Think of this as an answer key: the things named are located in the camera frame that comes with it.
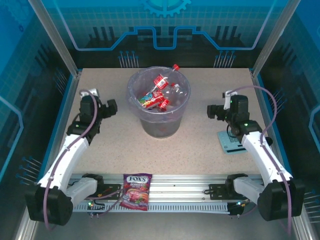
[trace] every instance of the glass wall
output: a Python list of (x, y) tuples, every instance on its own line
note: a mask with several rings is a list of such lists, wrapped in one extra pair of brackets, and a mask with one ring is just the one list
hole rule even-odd
[(320, 227), (316, 218), (320, 205), (315, 197), (320, 193), (319, 11), (319, 1), (301, 0), (260, 73), (263, 84), (277, 99), (276, 124), (291, 171), (295, 178), (304, 180), (306, 192), (315, 190), (306, 195), (305, 202), (317, 229)]
[(79, 68), (250, 68), (287, 0), (43, 3)]
[(0, 238), (12, 239), (69, 72), (27, 0), (0, 1)]

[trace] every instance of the clear plastic bin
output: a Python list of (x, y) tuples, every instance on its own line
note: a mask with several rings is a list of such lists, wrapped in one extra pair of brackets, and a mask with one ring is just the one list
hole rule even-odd
[(179, 84), (181, 89), (186, 90), (187, 94), (182, 99), (182, 103), (173, 106), (165, 112), (157, 112), (155, 110), (147, 110), (141, 106), (137, 97), (147, 93), (158, 74), (164, 73), (168, 67), (153, 66), (142, 69), (130, 77), (126, 100), (131, 112), (140, 118), (143, 129), (147, 134), (155, 138), (167, 138), (173, 135), (180, 126), (182, 116), (187, 107), (190, 97), (190, 84), (186, 77), (179, 71), (174, 72), (168, 79), (169, 84)]

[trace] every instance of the robotic arm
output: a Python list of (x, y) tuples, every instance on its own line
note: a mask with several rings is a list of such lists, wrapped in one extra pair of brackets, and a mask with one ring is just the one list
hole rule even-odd
[[(231, 133), (252, 155), (261, 173), (264, 186), (254, 182), (243, 173), (229, 175), (225, 182), (229, 195), (238, 193), (250, 199), (258, 206), (261, 216), (266, 221), (287, 218), (288, 198), (284, 181), (280, 175), (282, 173), (290, 190), (292, 216), (299, 216), (302, 211), (305, 186), (301, 181), (293, 179), (292, 175), (281, 165), (264, 136), (261, 143), (262, 129), (256, 121), (250, 120), (248, 98), (238, 95), (237, 92), (230, 92), (226, 91), (222, 94), (222, 97), (225, 98), (224, 105), (207, 106), (207, 115), (210, 119), (217, 116), (218, 121), (226, 121), (230, 125)], [(279, 167), (280, 172), (272, 163), (269, 155)]]
[(37, 185), (31, 186), (25, 193), (26, 205), (31, 220), (44, 221), (43, 200), (45, 197), (45, 189), (56, 162), (66, 149), (67, 152), (63, 155), (54, 172), (54, 178), (47, 196), (48, 222), (61, 226), (65, 225), (71, 217), (74, 206), (88, 196), (102, 192), (104, 180), (102, 176), (96, 174), (85, 174), (79, 182), (68, 188), (72, 172), (82, 154), (89, 147), (94, 136), (100, 133), (102, 119), (109, 118), (118, 111), (115, 100), (107, 101), (107, 107), (101, 103), (99, 93), (96, 89), (92, 89), (90, 92), (94, 95), (98, 103), (96, 120), (89, 132), (68, 149), (70, 143), (85, 132), (94, 116), (93, 99), (88, 93), (81, 93), (80, 113), (78, 114), (79, 121), (75, 118), (68, 127), (62, 149), (51, 168)]

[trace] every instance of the plastic bag liner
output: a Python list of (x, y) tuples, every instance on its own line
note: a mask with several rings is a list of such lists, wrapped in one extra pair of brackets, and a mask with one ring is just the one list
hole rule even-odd
[(154, 85), (153, 79), (155, 79), (158, 74), (162, 74), (168, 69), (168, 67), (163, 66), (144, 68), (132, 75), (129, 79), (126, 91), (126, 100), (130, 111), (140, 118), (142, 123), (148, 122), (163, 124), (180, 121), (185, 112), (190, 97), (190, 84), (187, 78), (179, 71), (170, 75), (168, 81), (169, 85), (172, 83), (179, 84), (181, 89), (187, 92), (187, 95), (181, 100), (180, 105), (174, 106), (165, 112), (157, 112), (156, 110), (147, 110), (143, 108), (137, 99), (139, 97), (143, 97), (143, 95), (152, 88)]

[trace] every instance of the beige tabletop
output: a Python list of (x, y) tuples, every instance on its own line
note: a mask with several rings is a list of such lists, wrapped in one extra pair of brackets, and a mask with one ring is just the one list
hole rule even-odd
[[(227, 124), (207, 117), (207, 105), (223, 105), (222, 92), (252, 85), (247, 68), (181, 68), (190, 82), (191, 96), (179, 130), (171, 137), (157, 139), (143, 130), (126, 103), (129, 77), (138, 68), (85, 68), (80, 89), (97, 88), (102, 103), (115, 99), (118, 112), (104, 119), (89, 148), (73, 173), (160, 175), (258, 174), (253, 158), (246, 153), (225, 154), (217, 133)], [(265, 127), (254, 89), (240, 92), (249, 100), (250, 119)], [(68, 124), (79, 112), (75, 95)], [(164, 151), (157, 151), (157, 146)]]

